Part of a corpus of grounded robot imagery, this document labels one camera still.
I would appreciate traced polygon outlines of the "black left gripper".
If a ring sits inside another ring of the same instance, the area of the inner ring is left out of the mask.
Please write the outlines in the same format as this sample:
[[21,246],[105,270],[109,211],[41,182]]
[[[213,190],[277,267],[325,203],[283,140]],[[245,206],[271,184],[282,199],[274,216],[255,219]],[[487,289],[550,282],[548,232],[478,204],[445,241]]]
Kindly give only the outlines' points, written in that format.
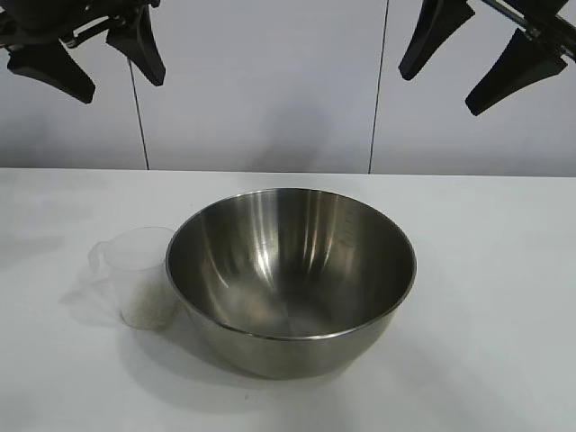
[[108,31],[106,43],[132,62],[153,86],[162,86],[166,68],[154,39],[149,8],[144,5],[156,8],[158,1],[2,1],[1,48],[21,46],[8,50],[7,68],[90,104],[95,83],[58,40],[94,20],[118,18],[124,24]]

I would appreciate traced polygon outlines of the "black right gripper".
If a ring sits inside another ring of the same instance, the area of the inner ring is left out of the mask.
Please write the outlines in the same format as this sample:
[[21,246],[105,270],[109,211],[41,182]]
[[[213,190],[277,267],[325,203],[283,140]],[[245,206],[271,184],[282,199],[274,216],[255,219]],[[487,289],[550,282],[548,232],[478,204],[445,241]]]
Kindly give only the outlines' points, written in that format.
[[[515,30],[497,61],[466,97],[465,104],[474,116],[527,86],[559,75],[567,67],[562,56],[575,61],[575,25],[560,16],[568,1],[482,2],[525,32]],[[424,0],[399,64],[401,77],[413,79],[473,16],[474,10],[465,0]]]

